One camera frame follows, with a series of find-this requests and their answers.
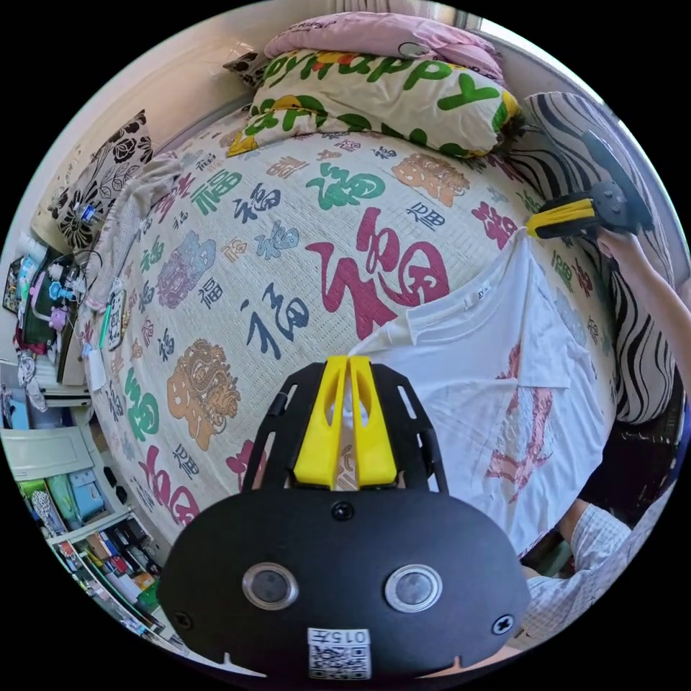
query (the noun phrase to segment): qr code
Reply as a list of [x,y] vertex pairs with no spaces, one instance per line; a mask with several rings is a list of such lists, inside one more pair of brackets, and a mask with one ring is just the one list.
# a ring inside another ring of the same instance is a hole
[[369,679],[369,646],[310,646],[313,679]]

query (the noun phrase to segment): zebra striped cushion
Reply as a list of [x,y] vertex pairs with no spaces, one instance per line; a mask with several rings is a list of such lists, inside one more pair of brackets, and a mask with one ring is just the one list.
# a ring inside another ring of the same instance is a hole
[[[508,152],[516,171],[545,199],[588,189],[610,178],[590,157],[578,137],[592,130],[613,149],[653,215],[655,230],[639,235],[646,257],[668,283],[674,285],[667,240],[641,175],[633,165],[622,137],[586,99],[575,94],[534,94],[524,102],[524,114],[533,125],[519,134]],[[650,314],[636,303],[631,289],[617,272],[610,272],[597,246],[580,240],[605,285],[615,310],[619,363],[617,419],[640,424],[660,415],[672,396],[674,359]]]

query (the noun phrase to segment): folded cloth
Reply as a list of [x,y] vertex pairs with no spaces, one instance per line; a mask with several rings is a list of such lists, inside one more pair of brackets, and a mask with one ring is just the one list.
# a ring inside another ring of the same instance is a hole
[[408,14],[342,12],[315,17],[293,24],[272,38],[264,54],[275,58],[301,49],[443,60],[504,86],[499,56],[489,41],[434,19]]
[[125,265],[140,224],[151,207],[170,194],[181,170],[177,156],[164,153],[149,161],[136,177],[125,184],[106,218],[95,247],[96,253],[91,253],[86,265],[86,282],[91,287],[84,306],[95,312],[106,309],[113,281]]

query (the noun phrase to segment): bedspread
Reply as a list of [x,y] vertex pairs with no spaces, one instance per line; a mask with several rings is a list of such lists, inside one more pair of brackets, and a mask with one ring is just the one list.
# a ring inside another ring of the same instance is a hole
[[[127,327],[104,350],[108,382],[93,393],[143,520],[169,543],[240,490],[258,424],[290,373],[464,285],[541,203],[496,156],[453,161],[365,132],[227,159],[244,119],[226,117],[177,152],[173,191],[136,229],[120,275]],[[609,430],[607,296],[577,247],[536,242],[534,253],[591,354]],[[96,342],[101,321],[82,309],[84,342]],[[339,489],[353,478],[346,446]]]

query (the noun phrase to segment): white cabinet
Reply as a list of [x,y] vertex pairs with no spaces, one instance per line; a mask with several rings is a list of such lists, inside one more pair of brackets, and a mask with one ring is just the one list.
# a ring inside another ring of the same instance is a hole
[[5,456],[18,482],[91,468],[89,450],[77,427],[0,431]]

